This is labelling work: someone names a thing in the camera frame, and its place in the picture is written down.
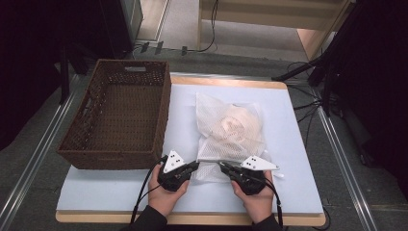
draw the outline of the black sleeve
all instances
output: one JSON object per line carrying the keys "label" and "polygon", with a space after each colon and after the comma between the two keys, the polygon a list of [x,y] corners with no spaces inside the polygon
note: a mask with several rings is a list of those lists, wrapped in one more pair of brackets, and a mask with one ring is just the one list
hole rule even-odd
{"label": "black sleeve", "polygon": [[152,207],[146,205],[146,208],[140,214],[138,219],[120,231],[159,231],[163,230],[167,225],[167,219],[161,213]]}
{"label": "black sleeve", "polygon": [[252,225],[252,230],[254,231],[281,231],[282,228],[279,226],[273,215],[265,218],[261,222]]}

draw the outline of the brown woven basket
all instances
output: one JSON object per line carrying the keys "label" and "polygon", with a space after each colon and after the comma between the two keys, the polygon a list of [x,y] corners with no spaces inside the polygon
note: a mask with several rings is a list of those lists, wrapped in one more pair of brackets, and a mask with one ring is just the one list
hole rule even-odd
{"label": "brown woven basket", "polygon": [[167,62],[99,60],[58,153],[79,169],[144,169],[162,156]]}

